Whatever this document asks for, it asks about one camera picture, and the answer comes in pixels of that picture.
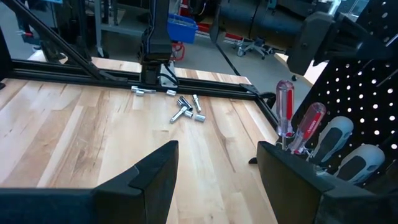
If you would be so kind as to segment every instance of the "gray floor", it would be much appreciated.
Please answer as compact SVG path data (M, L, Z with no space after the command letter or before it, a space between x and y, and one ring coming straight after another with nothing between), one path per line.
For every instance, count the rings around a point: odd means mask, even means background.
M6 38L7 45L13 58L27 59L32 53L32 47L25 44L17 35L17 22L15 14L3 3L0 3L0 26ZM140 39L133 39L121 34L104 33L104 47L109 52L110 58L117 60L137 61L136 52L139 49ZM221 45L226 55L232 61L242 76L257 87L259 91L273 91L279 80L290 80L291 74L274 56L261 56L255 52L248 52L244 57L238 57L232 45ZM186 45L186 54L183 61L176 62L176 67L204 70L233 74L223 56L209 39L197 37L194 44ZM310 87L298 80L295 82L295 109L307 95Z

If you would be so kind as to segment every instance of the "wood grain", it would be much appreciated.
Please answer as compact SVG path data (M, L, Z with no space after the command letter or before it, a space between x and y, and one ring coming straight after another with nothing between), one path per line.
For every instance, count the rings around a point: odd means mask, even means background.
M136 63L94 58L138 72ZM180 77L249 83L178 68ZM6 80L0 91L0 186L95 187L169 140L179 142L167 223L276 223L258 168L257 142L276 133L254 102L200 97L204 123L175 124L177 97L128 90Z

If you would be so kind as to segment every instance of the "clear red screwdriver handle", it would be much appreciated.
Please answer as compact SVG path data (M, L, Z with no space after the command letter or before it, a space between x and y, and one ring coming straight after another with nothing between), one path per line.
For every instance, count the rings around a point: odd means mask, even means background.
M322 103L313 103L305 113L303 120L298 125L294 140L288 145L292 153L301 154L305 150L305 143L317 130L319 123L326 113Z
M276 86L276 112L278 117L278 135L292 137L292 118L294 113L294 86L287 80L281 80Z

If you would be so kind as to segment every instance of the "blue plastic container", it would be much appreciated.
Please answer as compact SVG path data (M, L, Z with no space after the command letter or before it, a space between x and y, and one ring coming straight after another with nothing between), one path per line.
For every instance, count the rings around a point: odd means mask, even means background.
M192 44L195 40L195 32L197 30L197 23L193 19L169 14L167 31L172 40Z

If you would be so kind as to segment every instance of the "black pegboard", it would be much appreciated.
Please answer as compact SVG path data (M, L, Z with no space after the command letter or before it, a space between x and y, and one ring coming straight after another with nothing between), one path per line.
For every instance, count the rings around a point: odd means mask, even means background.
M398 1L371 0L357 23L371 35L389 43L398 33ZM398 40L390 45L398 52ZM296 128L314 102L328 109L320 127L307 143L314 148L319 133L335 116L346 116L354 123L354 132L346 146L321 166L334 173L341 160L362 144L379 146L386 155L384 165L367 180L383 175L386 167L398 159L398 57L389 61L330 60L328 66L295 113L292 124Z

